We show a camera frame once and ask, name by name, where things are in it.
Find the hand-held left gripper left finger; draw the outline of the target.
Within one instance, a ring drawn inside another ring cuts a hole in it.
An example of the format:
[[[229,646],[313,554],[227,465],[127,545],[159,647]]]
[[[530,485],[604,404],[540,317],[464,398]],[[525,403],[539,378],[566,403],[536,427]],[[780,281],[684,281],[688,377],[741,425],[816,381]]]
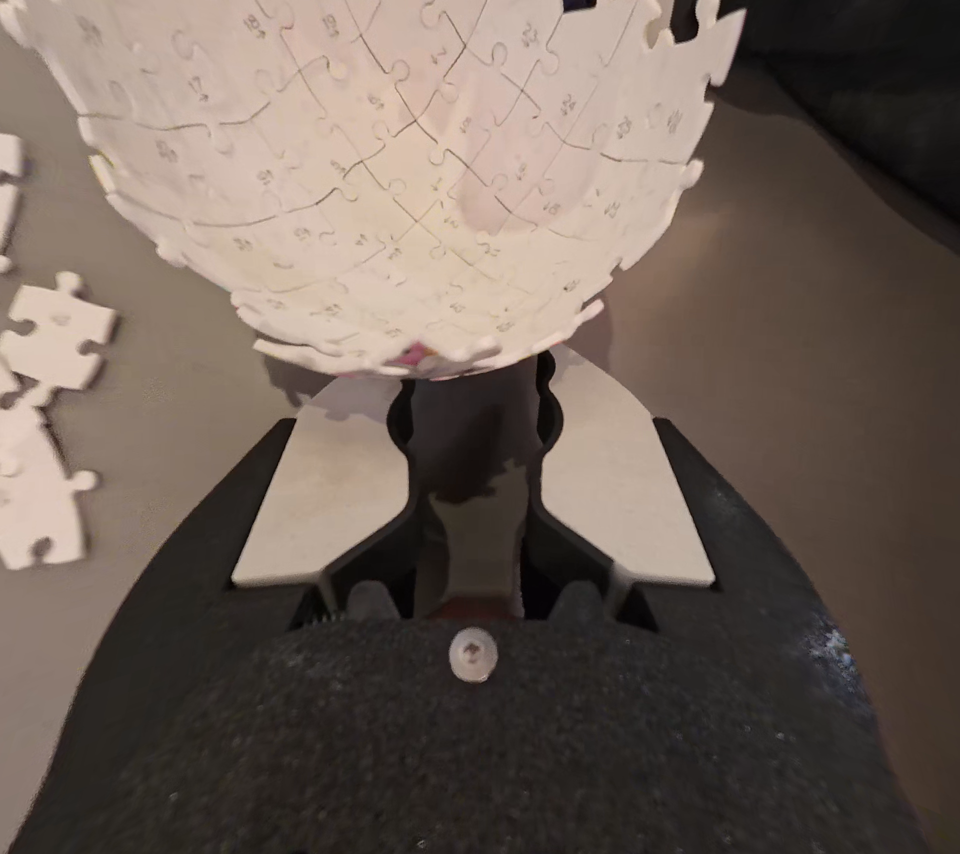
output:
[[[305,403],[231,575],[236,588],[313,585],[333,610],[377,582],[414,610],[418,481],[411,380],[331,380]]]

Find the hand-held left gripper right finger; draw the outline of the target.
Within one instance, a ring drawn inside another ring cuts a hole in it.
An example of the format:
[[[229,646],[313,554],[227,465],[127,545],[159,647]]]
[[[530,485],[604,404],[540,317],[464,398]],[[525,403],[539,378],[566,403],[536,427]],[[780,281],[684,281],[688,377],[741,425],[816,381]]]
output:
[[[643,590],[713,589],[716,573],[658,421],[568,346],[536,360],[539,449],[528,472],[523,603],[546,618],[592,584],[615,618],[651,618]]]

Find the puzzle pieces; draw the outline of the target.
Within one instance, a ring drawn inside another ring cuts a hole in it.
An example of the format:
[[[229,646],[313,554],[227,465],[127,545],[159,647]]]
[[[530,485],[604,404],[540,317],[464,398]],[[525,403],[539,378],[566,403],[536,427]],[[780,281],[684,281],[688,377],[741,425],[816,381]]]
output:
[[[100,476],[71,471],[49,426],[45,409],[58,392],[90,386],[102,356],[84,354],[105,346],[117,313],[83,299],[83,278],[55,274],[54,285],[23,284],[8,318],[31,325],[30,332],[2,332],[1,558],[10,571],[82,560],[88,536],[78,498],[95,490]]]

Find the partly built white puzzle ball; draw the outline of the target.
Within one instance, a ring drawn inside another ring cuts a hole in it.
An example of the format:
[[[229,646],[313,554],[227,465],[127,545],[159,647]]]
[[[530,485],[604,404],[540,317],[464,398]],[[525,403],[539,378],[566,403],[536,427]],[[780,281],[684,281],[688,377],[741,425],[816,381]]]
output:
[[[255,349],[447,379],[566,341],[659,242],[744,9],[697,0],[2,0],[109,205]]]

